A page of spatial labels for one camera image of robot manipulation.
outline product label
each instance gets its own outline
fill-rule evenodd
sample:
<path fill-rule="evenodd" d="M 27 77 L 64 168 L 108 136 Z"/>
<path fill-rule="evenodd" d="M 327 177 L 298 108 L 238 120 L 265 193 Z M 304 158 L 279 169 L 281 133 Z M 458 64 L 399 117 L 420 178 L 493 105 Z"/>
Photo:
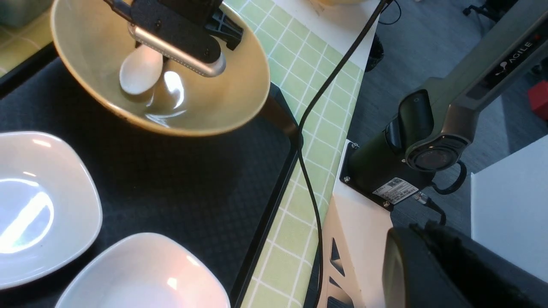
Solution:
<path fill-rule="evenodd" d="M 419 189 L 400 178 L 393 178 L 390 182 L 381 186 L 373 193 L 385 200 L 396 204 L 401 200 L 418 192 Z"/>

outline white bowl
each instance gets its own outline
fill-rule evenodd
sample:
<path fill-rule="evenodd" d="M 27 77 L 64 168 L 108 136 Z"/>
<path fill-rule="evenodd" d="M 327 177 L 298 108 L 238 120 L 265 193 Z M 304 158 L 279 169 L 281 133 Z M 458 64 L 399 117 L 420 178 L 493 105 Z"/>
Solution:
<path fill-rule="evenodd" d="M 86 266 L 56 308 L 228 308 L 226 291 L 192 253 L 156 233 L 126 237 Z"/>
<path fill-rule="evenodd" d="M 0 134 L 0 289 L 80 256 L 102 223 L 93 180 L 74 150 L 38 132 Z"/>

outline chair leg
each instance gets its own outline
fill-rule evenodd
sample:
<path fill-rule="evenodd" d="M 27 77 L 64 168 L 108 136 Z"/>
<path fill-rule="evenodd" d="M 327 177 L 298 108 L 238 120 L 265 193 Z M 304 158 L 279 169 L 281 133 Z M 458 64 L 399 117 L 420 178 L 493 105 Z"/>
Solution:
<path fill-rule="evenodd" d="M 470 15 L 470 13 L 472 13 L 472 11 L 475 11 L 476 13 L 481 14 L 495 22 L 498 22 L 500 20 L 500 17 L 496 13 L 491 12 L 489 9 L 487 9 L 485 5 L 482 5 L 481 7 L 471 5 L 463 10 L 463 14 L 465 16 L 468 16 Z"/>

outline green tiled tablecloth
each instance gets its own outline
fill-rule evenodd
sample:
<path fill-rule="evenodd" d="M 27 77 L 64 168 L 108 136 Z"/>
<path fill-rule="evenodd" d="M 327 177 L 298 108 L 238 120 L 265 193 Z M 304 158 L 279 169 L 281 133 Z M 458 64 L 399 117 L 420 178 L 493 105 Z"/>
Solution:
<path fill-rule="evenodd" d="M 300 120 L 343 55 L 272 0 L 225 0 L 259 37 L 271 77 Z M 0 27 L 0 76 L 51 42 L 49 12 L 21 29 Z M 322 96 L 304 131 L 304 156 L 325 217 L 363 70 L 348 63 Z M 318 244 L 304 178 L 295 168 L 242 307 L 302 307 Z"/>

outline black table mat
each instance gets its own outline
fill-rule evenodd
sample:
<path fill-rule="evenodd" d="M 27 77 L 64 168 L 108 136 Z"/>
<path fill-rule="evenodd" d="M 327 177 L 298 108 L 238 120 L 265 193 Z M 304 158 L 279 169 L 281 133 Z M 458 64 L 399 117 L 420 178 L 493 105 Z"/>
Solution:
<path fill-rule="evenodd" d="M 102 107 L 56 59 L 0 100 L 0 132 L 17 130 L 47 132 L 74 148 L 95 182 L 104 218 L 80 258 L 0 291 L 0 307 L 53 307 L 95 256 L 139 232 L 177 241 L 211 269 L 233 306 L 241 300 L 264 240 L 258 237 L 270 227 L 264 217 L 277 209 L 272 192 L 285 189 L 277 181 L 290 142 L 270 122 L 256 117 L 207 138 L 148 132 Z"/>

